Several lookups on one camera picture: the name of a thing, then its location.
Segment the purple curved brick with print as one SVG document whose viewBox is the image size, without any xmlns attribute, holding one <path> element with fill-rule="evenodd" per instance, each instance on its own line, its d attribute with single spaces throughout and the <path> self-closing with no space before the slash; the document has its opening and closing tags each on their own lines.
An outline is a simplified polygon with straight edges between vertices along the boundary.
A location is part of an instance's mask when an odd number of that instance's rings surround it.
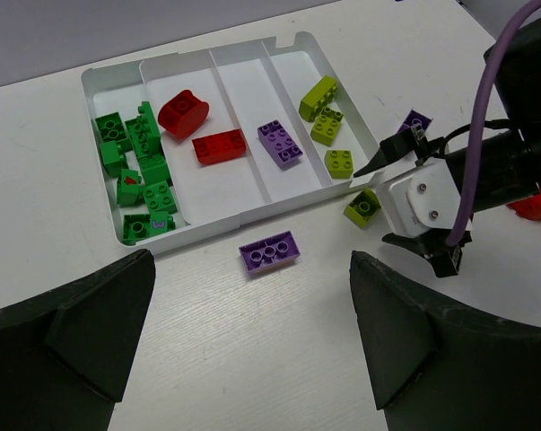
<svg viewBox="0 0 541 431">
<path fill-rule="evenodd" d="M 286 170 L 295 165 L 303 151 L 278 119 L 257 128 L 257 136 L 275 164 Z"/>
</svg>

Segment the lime 2x2 brick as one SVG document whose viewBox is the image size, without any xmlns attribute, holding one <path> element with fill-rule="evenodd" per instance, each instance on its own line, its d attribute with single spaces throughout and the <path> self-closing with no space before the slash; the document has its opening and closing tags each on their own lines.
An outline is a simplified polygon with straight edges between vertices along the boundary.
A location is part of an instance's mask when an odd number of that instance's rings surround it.
<svg viewBox="0 0 541 431">
<path fill-rule="evenodd" d="M 325 107 L 316 117 L 310 131 L 313 141 L 331 146 L 341 126 L 344 114 L 341 111 Z"/>
</svg>

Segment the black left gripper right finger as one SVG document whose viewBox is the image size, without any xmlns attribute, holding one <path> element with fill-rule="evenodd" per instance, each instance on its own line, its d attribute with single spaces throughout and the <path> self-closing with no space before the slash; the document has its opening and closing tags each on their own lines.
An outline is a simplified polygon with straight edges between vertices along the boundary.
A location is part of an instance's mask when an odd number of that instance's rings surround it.
<svg viewBox="0 0 541 431">
<path fill-rule="evenodd" d="M 364 251 L 350 287 L 391 430 L 541 430 L 541 328 L 461 303 Z"/>
</svg>

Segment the red flower brick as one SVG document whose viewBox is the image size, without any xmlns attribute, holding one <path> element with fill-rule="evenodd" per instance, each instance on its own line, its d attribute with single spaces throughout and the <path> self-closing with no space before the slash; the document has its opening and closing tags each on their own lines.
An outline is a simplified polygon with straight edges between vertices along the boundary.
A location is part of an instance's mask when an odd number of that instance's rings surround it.
<svg viewBox="0 0 541 431">
<path fill-rule="evenodd" d="M 195 133 L 205 122 L 210 106 L 186 89 L 165 103 L 158 114 L 158 123 L 177 140 Z"/>
</svg>

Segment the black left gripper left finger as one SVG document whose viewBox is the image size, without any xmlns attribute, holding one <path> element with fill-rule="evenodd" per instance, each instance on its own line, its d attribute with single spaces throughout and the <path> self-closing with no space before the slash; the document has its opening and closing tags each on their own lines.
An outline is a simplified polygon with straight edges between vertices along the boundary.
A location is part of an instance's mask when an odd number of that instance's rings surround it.
<svg viewBox="0 0 541 431">
<path fill-rule="evenodd" d="M 0 430 L 105 430 L 123 400 L 156 277 L 135 251 L 0 309 Z"/>
</svg>

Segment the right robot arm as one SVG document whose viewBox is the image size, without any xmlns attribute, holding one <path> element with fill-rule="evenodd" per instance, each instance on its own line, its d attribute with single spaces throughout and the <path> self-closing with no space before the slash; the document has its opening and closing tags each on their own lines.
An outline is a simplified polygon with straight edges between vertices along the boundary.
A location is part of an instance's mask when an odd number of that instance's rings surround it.
<svg viewBox="0 0 541 431">
<path fill-rule="evenodd" d="M 472 227 L 467 225 L 458 242 L 447 243 L 466 168 L 477 174 L 471 215 L 507 206 L 522 218 L 541 222 L 541 18 L 509 40 L 493 82 L 507 116 L 485 122 L 499 133 L 483 140 L 480 157 L 468 155 L 467 149 L 446 150 L 469 126 L 430 140 L 425 135 L 429 122 L 420 119 L 381 141 L 370 162 L 356 173 L 362 177 L 416 155 L 415 168 L 377 187 L 391 228 L 382 240 L 424 258 L 437 277 L 458 274 L 462 249 L 471 241 Z"/>
</svg>

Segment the green 2x2 brick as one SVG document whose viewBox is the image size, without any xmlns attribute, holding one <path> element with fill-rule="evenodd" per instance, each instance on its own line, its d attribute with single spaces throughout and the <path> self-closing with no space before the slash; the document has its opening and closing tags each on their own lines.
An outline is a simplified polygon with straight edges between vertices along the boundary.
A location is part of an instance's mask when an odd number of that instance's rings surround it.
<svg viewBox="0 0 541 431">
<path fill-rule="evenodd" d="M 130 136 L 117 111 L 95 118 L 94 125 L 100 144 L 114 142 L 121 154 L 132 150 Z"/>
<path fill-rule="evenodd" d="M 100 144 L 100 157 L 103 168 L 111 178 L 118 177 L 123 169 L 128 168 L 127 159 L 119 152 L 118 144 L 115 141 Z"/>
<path fill-rule="evenodd" d="M 149 236 L 157 236 L 176 229 L 173 216 L 168 212 L 157 211 L 150 214 Z"/>
<path fill-rule="evenodd" d="M 144 186 L 142 196 L 150 213 L 163 211 L 175 214 L 178 212 L 175 199 L 166 180 Z"/>
</svg>

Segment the red 2x4 brick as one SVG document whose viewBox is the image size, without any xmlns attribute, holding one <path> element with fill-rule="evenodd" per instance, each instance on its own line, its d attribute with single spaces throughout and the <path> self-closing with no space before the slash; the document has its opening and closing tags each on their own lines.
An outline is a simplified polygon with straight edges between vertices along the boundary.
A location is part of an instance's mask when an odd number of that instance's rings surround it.
<svg viewBox="0 0 541 431">
<path fill-rule="evenodd" d="M 239 128 L 192 140 L 196 158 L 202 165 L 226 162 L 246 153 L 247 144 Z"/>
</svg>

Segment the green 2x4 brick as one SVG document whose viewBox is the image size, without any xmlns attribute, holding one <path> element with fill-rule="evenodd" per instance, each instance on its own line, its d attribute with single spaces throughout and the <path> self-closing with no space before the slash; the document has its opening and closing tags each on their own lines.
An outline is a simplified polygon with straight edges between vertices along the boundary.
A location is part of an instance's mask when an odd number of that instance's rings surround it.
<svg viewBox="0 0 541 431">
<path fill-rule="evenodd" d="M 137 108 L 138 115 L 126 121 L 135 157 L 142 159 L 161 153 L 161 134 L 153 115 L 151 104 L 143 101 Z"/>
</svg>

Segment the lime 2x4 brick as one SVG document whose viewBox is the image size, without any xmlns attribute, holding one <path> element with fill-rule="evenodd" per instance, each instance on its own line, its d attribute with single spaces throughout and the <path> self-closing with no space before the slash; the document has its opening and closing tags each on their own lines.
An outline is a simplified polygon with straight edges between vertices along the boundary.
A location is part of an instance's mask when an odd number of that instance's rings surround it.
<svg viewBox="0 0 541 431">
<path fill-rule="evenodd" d="M 301 99 L 298 112 L 302 119 L 312 122 L 335 98 L 337 82 L 331 76 L 322 77 Z"/>
</svg>

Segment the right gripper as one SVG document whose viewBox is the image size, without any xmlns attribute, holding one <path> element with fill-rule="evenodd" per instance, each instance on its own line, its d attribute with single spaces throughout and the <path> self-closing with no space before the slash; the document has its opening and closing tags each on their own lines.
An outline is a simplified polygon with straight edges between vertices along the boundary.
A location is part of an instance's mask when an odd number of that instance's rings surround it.
<svg viewBox="0 0 541 431">
<path fill-rule="evenodd" d="M 480 212 L 541 193 L 541 123 L 520 127 L 510 120 L 487 120 L 486 128 L 498 130 L 482 143 L 479 176 L 473 211 Z M 380 148 L 368 164 L 353 174 L 360 178 L 385 168 L 414 152 L 416 163 L 424 163 L 437 154 L 445 138 L 428 140 L 419 126 L 407 128 L 380 142 Z M 466 231 L 455 246 L 445 243 L 449 231 L 430 229 L 415 238 L 388 233 L 382 241 L 411 251 L 432 266 L 436 277 L 454 277 L 459 273 L 462 248 L 472 242 Z"/>
</svg>

